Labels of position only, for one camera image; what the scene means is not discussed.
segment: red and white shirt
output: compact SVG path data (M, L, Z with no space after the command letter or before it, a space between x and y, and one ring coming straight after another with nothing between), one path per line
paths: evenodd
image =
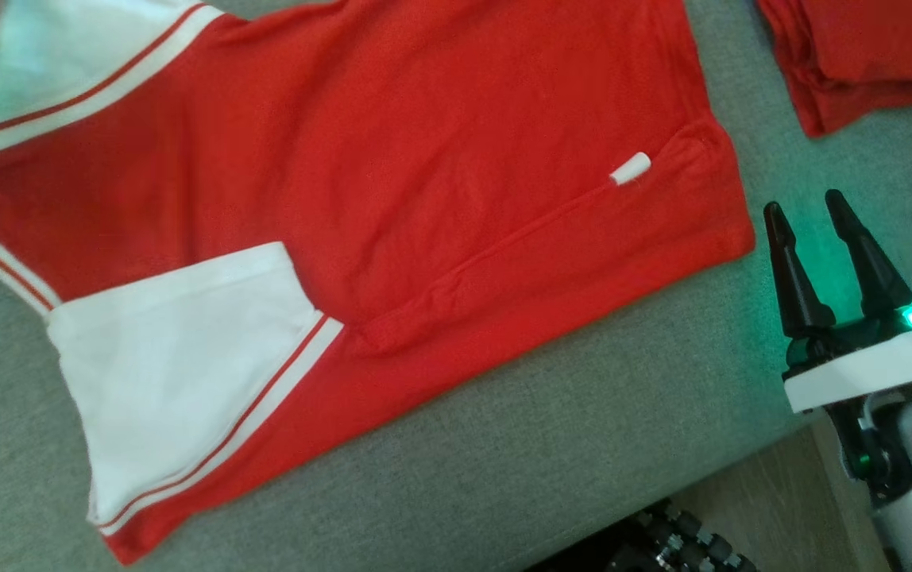
M125 563L753 246L681 0L40 0L0 46L0 278Z

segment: red fabric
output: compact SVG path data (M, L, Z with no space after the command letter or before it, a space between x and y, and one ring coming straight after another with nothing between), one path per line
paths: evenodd
M912 105L912 0L758 0L809 137Z
M645 152L652 167L609 173ZM343 332L129 564L475 374L753 247L681 0L344 0L223 16L0 152L0 242L63 300L266 242Z

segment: folded red cloth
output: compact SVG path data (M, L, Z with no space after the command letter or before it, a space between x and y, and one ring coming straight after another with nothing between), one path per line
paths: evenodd
M809 137L912 105L912 0L757 0Z

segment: gray fabric surface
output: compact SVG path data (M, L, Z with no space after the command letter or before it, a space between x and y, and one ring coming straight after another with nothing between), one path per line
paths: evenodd
M217 4L255 16L289 2ZM912 109L808 141L751 0L688 4L757 227L782 200L821 296L848 318L856 286L823 205L841 188L912 282ZM136 569L521 568L800 426L783 351L761 240L191 519ZM119 568L83 520L88 478L56 355L0 284L0 571Z

